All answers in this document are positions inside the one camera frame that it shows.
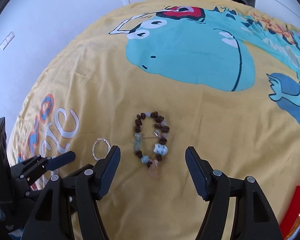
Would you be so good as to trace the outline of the red jewelry box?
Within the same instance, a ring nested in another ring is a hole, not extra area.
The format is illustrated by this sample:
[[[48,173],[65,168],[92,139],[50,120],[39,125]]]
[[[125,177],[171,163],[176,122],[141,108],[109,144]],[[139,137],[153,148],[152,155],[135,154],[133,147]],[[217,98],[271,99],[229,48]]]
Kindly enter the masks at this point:
[[[294,191],[290,205],[281,223],[283,239],[300,239],[300,185]]]

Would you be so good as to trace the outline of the yellow dinosaur bed cover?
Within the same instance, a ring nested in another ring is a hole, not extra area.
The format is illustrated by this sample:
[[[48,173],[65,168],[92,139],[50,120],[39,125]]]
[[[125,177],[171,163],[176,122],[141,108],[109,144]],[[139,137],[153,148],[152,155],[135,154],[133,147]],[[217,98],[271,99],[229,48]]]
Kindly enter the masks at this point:
[[[119,168],[99,210],[110,239],[194,239],[207,203],[185,163],[253,176],[278,220],[300,185],[300,30],[226,0],[149,0],[71,41],[27,95],[14,165],[74,151],[66,176],[107,144]]]

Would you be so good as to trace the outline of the white wall switch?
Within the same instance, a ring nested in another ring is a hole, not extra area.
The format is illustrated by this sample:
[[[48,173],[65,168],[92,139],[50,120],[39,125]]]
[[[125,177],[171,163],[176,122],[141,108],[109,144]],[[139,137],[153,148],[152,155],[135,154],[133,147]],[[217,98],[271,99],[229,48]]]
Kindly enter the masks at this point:
[[[5,50],[7,45],[14,39],[14,33],[10,32],[0,44],[1,50]]]

